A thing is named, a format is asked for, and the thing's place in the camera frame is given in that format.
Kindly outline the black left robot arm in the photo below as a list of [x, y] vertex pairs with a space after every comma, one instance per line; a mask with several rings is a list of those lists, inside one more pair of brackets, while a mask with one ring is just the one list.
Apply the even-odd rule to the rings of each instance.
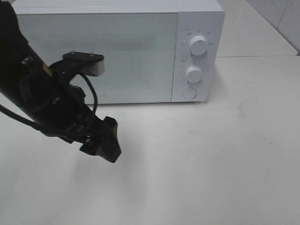
[[46, 65], [23, 36], [11, 3], [0, 3], [0, 91], [26, 117], [4, 106], [0, 111], [46, 136], [81, 143], [82, 152], [114, 163], [121, 154], [117, 121], [96, 116], [98, 98], [93, 87], [94, 103], [89, 108], [84, 91], [70, 83], [77, 75], [88, 80], [93, 75], [91, 66], [103, 61], [100, 54], [69, 52]]

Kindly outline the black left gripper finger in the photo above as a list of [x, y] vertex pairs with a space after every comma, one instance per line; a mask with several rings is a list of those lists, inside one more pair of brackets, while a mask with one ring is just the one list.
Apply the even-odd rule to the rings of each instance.
[[95, 118], [83, 138], [80, 151], [91, 156], [100, 156], [108, 162], [114, 163], [121, 155], [121, 148], [117, 138], [117, 121], [106, 116], [103, 120]]

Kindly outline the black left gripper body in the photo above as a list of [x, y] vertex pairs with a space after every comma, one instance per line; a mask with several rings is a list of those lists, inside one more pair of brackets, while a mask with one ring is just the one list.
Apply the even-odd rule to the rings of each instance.
[[84, 91], [71, 85], [75, 76], [80, 75], [88, 84], [98, 103], [97, 95], [88, 76], [68, 73], [63, 60], [48, 67], [43, 61], [23, 61], [29, 74], [22, 78], [22, 100], [30, 117], [42, 126], [46, 135], [58, 136], [72, 143], [82, 141], [96, 118], [96, 106], [89, 109], [84, 102]]

